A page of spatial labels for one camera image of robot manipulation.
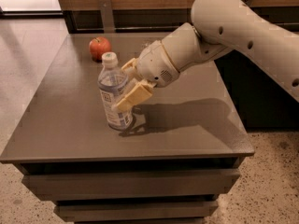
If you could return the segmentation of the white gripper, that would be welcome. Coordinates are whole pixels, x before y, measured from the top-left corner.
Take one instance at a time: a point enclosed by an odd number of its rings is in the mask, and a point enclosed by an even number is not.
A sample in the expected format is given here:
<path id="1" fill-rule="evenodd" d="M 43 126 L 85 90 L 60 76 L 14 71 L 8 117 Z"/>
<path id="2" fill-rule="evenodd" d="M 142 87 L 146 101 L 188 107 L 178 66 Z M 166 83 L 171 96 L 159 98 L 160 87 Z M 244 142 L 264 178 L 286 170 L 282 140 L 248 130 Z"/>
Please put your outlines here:
<path id="1" fill-rule="evenodd" d="M 124 64 L 121 70 L 131 80 L 112 106 L 112 110 L 116 112 L 131 110 L 135 105 L 147 101 L 152 96 L 155 86 L 166 87 L 179 77 L 179 71 L 171 63 L 159 40 L 147 46 L 138 59 L 132 58 Z M 144 79 L 137 81 L 138 75 Z"/>

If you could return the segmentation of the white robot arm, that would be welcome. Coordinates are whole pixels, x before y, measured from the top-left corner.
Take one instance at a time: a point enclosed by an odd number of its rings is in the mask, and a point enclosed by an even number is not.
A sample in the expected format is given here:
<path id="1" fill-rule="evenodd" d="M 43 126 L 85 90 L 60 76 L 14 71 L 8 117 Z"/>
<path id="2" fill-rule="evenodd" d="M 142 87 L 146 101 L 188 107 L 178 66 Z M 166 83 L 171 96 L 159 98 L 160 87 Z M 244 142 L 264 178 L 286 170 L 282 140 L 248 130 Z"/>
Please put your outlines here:
<path id="1" fill-rule="evenodd" d="M 270 23 L 241 0 L 194 0 L 191 22 L 156 40 L 127 62 L 129 83 L 113 105 L 127 111 L 148 100 L 195 64 L 236 50 L 299 101 L 299 35 Z"/>

